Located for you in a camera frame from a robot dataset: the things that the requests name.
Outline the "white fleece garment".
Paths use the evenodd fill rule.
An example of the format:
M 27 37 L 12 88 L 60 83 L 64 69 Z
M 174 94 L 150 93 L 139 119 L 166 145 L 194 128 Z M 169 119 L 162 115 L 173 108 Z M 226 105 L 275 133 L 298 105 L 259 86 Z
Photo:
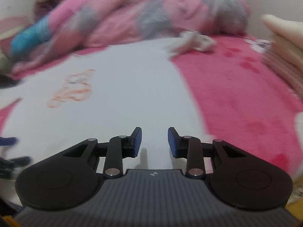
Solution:
M 139 155 L 129 169 L 184 169 L 172 162 L 167 130 L 210 142 L 198 111 L 167 51 L 174 38 L 111 46 L 74 54 L 61 64 L 1 91 L 1 101 L 19 100 L 1 135 L 19 141 L 1 148 L 5 158 L 39 162 L 88 138 L 107 142 L 142 129 Z

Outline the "cream folded clothes stack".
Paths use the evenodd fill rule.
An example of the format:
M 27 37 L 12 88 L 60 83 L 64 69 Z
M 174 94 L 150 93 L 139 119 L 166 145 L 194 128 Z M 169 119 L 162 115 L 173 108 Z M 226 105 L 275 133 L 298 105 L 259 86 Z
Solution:
M 272 32 L 261 61 L 302 98 L 302 22 L 265 14 L 262 22 Z

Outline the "black garment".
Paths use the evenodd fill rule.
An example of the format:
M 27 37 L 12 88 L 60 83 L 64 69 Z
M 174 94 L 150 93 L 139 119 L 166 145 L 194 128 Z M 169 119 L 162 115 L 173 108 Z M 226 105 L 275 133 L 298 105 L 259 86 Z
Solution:
M 12 88 L 17 86 L 20 83 L 20 80 L 12 79 L 7 75 L 0 75 L 0 89 Z

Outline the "pink floral bed sheet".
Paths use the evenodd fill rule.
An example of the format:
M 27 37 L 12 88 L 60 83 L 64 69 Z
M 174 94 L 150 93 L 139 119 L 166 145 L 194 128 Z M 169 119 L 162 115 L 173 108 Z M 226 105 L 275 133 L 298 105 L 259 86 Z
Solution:
M 302 174 L 302 102 L 261 63 L 252 42 L 221 36 L 211 53 L 170 59 L 211 135 L 283 170 Z M 1 101 L 1 132 L 19 100 Z

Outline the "blue striped pillow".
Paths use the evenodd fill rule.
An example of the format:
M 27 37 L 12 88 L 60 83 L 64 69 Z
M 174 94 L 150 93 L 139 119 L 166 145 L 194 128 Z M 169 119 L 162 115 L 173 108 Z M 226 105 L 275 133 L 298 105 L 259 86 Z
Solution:
M 21 58 L 52 37 L 49 26 L 49 15 L 17 34 L 10 43 L 10 56 Z

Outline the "pink bed headboard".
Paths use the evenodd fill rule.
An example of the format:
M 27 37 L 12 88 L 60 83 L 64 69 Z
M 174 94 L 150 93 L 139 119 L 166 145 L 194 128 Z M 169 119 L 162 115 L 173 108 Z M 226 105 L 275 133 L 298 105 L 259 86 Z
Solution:
M 18 32 L 31 25 L 32 23 L 26 16 L 12 16 L 1 19 L 1 40 L 15 36 Z

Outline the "pink grey patchwork quilt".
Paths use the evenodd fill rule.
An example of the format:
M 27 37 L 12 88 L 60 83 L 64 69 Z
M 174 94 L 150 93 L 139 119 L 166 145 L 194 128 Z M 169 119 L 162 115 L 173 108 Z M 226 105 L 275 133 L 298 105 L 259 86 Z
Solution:
M 79 47 L 126 44 L 183 31 L 243 34 L 249 13 L 245 0 L 64 0 L 48 14 L 51 39 L 21 58 L 10 56 L 11 73 L 37 68 Z

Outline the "small white crumpled cloth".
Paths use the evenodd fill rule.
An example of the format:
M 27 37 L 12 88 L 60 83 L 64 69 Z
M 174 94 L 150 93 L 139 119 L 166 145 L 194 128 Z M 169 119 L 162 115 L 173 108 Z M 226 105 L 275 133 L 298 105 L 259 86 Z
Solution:
M 165 47 L 165 51 L 169 58 L 174 58 L 193 50 L 206 53 L 213 52 L 216 45 L 217 42 L 209 36 L 202 35 L 197 31 L 183 31 L 173 43 Z

